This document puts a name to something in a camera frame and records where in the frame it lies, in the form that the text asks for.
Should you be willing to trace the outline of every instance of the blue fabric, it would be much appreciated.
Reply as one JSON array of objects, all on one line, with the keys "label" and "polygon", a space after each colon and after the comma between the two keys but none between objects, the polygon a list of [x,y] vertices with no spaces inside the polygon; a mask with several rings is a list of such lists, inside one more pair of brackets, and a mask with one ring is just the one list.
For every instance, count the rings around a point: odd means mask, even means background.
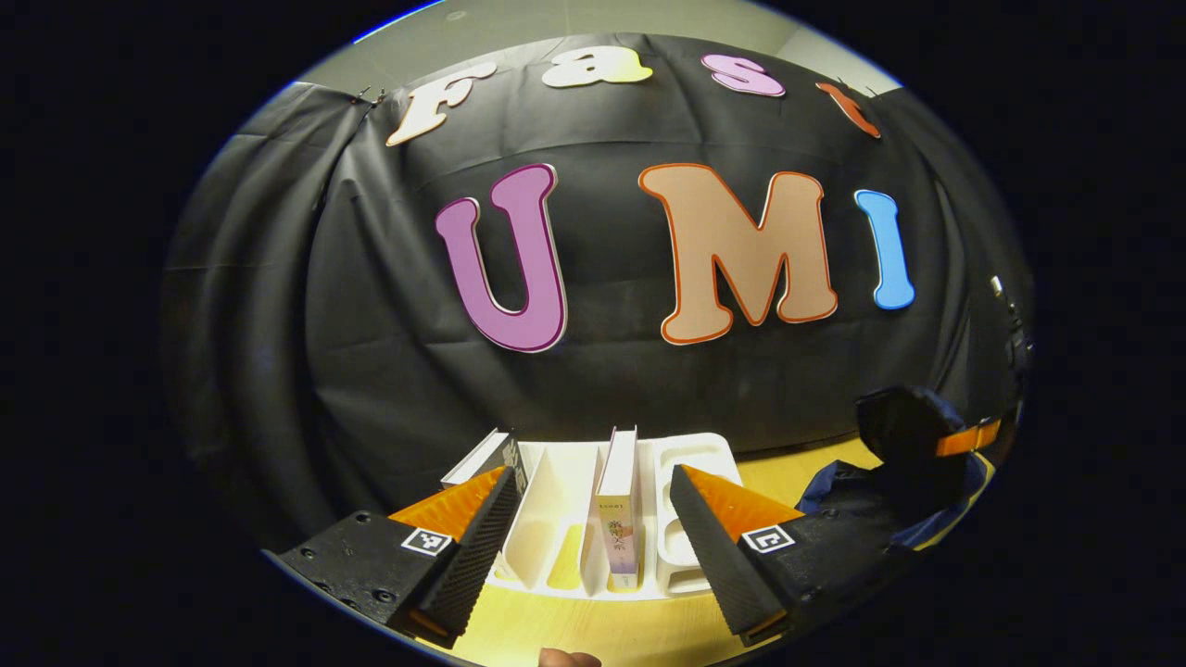
[{"label": "blue fabric", "polygon": [[839,460],[834,460],[821,468],[820,472],[816,472],[808,488],[803,491],[799,503],[795,506],[795,509],[803,514],[811,514],[820,510],[820,501],[831,491],[831,482],[836,477],[836,465],[839,463]]},{"label": "blue fabric", "polygon": [[904,531],[899,531],[890,538],[890,541],[895,545],[914,548],[942,533],[963,515],[968,509],[971,496],[984,485],[987,477],[988,466],[980,458],[967,455],[963,500],[946,509],[936,512]]}]

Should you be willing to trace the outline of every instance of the white book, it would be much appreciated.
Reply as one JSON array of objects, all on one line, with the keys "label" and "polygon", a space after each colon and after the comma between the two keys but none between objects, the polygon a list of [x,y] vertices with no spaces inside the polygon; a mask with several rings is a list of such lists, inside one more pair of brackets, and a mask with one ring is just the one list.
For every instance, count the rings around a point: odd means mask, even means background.
[{"label": "white book", "polygon": [[478,443],[478,446],[470,450],[453,470],[441,477],[441,488],[447,489],[473,477],[506,465],[515,472],[515,484],[522,495],[527,490],[527,470],[523,457],[519,453],[518,440],[515,436],[495,428]]},{"label": "white book", "polygon": [[610,559],[610,583],[619,591],[638,587],[643,555],[637,445],[637,426],[629,431],[613,430],[594,498]]}]

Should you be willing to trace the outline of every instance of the gray wall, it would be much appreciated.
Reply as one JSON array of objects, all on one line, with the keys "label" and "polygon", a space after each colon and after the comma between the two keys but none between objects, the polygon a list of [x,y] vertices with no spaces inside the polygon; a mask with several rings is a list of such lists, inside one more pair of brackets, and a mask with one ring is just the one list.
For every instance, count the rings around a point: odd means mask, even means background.
[{"label": "gray wall", "polygon": [[299,81],[357,93],[407,82],[518,44],[591,32],[695,37],[770,53],[862,90],[898,87],[808,26],[741,0],[445,0],[333,53]]}]

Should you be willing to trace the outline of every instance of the fingertip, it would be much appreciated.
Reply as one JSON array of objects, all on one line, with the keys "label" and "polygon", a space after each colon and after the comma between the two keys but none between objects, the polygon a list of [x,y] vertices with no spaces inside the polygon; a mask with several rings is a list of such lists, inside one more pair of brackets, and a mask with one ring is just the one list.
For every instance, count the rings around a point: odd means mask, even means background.
[{"label": "fingertip", "polygon": [[601,661],[588,653],[573,653],[570,655],[580,667],[601,667]]},{"label": "fingertip", "polygon": [[573,667],[580,666],[570,655],[555,648],[540,649],[540,667]]}]

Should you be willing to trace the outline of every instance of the blue letter i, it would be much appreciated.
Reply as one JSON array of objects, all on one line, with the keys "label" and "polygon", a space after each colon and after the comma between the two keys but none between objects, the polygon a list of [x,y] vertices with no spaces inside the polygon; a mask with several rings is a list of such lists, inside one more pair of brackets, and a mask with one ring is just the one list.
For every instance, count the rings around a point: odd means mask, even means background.
[{"label": "blue letter i", "polygon": [[914,286],[906,277],[906,256],[898,234],[898,204],[888,196],[873,190],[857,190],[856,205],[869,216],[873,242],[878,247],[878,269],[881,282],[873,291],[873,300],[884,310],[906,307],[914,300]]}]

